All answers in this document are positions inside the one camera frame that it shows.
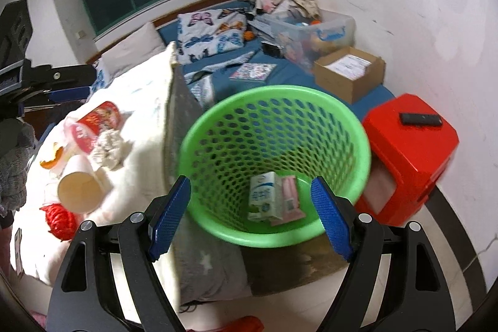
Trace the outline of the grey knitted gloved hand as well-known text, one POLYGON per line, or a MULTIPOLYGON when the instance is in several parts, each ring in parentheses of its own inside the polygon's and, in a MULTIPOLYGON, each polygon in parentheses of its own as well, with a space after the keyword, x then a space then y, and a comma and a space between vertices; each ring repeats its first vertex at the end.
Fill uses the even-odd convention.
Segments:
POLYGON ((28 163, 35 152, 33 127, 20 119, 1 122, 1 217, 26 201, 28 163))

